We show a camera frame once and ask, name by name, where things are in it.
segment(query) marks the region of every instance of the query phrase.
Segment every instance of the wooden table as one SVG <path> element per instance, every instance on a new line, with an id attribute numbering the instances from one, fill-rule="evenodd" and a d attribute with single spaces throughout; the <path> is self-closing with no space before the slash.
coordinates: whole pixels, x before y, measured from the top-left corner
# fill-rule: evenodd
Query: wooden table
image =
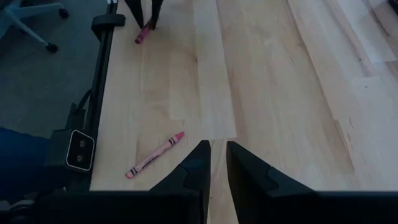
<path id="1" fill-rule="evenodd" d="M 397 190 L 398 20 L 384 0 L 350 2 L 166 0 L 136 45 L 119 1 L 126 25 L 114 29 L 90 189 L 150 189 L 209 139 L 208 223 L 236 223 L 233 139 L 315 190 Z M 180 131 L 172 150 L 124 177 Z"/>

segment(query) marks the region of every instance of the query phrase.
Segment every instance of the chair wheel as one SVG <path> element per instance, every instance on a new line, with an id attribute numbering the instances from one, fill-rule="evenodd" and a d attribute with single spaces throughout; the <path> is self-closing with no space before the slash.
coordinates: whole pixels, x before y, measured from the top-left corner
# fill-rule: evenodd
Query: chair wheel
<path id="1" fill-rule="evenodd" d="M 66 9 L 60 9 L 58 10 L 58 12 L 60 13 L 60 17 L 62 19 L 66 19 L 69 17 L 69 12 Z"/>
<path id="2" fill-rule="evenodd" d="M 45 48 L 51 53 L 55 53 L 58 50 L 58 47 L 55 44 L 51 43 L 49 43 Z"/>

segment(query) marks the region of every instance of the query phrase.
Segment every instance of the blue fabric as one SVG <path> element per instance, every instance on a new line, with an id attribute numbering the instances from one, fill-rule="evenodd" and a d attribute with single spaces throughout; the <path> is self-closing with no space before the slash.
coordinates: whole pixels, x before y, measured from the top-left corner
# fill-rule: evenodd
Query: blue fabric
<path id="1" fill-rule="evenodd" d="M 49 139 L 0 127 L 0 200 L 66 186 L 69 171 L 44 168 Z"/>

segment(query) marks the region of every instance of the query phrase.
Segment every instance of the crayon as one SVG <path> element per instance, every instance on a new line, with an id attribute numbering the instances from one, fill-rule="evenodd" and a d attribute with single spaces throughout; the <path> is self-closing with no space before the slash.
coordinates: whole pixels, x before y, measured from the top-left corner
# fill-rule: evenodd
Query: crayon
<path id="1" fill-rule="evenodd" d="M 149 33 L 151 27 L 150 21 L 144 26 L 144 28 L 141 30 L 141 32 L 138 34 L 135 43 L 140 44 L 142 41 L 144 41 L 145 36 Z"/>
<path id="2" fill-rule="evenodd" d="M 156 151 L 152 153 L 148 158 L 146 158 L 143 162 L 140 164 L 134 166 L 131 168 L 129 171 L 126 172 L 125 176 L 127 179 L 132 179 L 134 176 L 136 176 L 145 166 L 150 164 L 152 161 L 154 161 L 157 157 L 159 157 L 163 152 L 167 151 L 171 147 L 173 147 L 176 143 L 181 140 L 181 138 L 184 136 L 184 132 L 178 133 L 172 138 L 170 138 L 165 144 L 160 146 Z"/>

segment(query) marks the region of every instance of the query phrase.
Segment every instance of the gray carpet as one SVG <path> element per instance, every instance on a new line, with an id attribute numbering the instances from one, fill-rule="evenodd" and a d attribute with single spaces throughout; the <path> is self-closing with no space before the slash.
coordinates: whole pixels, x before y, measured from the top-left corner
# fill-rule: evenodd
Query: gray carpet
<path id="1" fill-rule="evenodd" d="M 51 54 L 45 47 L 11 27 L 0 39 L 0 126 L 49 138 L 65 126 L 71 103 L 90 89 L 100 43 L 90 27 L 104 14 L 106 0 L 60 2 L 69 11 L 57 11 L 24 20 L 47 42 L 58 45 Z"/>

